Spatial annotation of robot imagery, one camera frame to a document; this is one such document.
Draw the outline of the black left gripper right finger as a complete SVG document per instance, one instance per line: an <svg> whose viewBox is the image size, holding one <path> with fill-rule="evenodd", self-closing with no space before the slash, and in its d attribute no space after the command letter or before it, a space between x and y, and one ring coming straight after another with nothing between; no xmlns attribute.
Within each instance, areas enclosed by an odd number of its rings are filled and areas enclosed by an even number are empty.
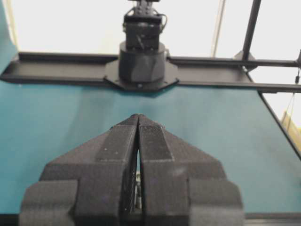
<svg viewBox="0 0 301 226"><path fill-rule="evenodd" d="M139 116L143 216L148 226L242 226L240 190L213 156Z"/></svg>

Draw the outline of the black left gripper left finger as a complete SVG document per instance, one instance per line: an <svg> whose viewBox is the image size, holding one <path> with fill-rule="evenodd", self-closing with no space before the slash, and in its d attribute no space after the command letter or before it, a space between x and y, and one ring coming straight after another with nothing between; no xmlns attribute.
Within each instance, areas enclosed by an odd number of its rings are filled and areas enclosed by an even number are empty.
<svg viewBox="0 0 301 226"><path fill-rule="evenodd" d="M47 163L26 189L21 226L118 226L134 203L138 115Z"/></svg>

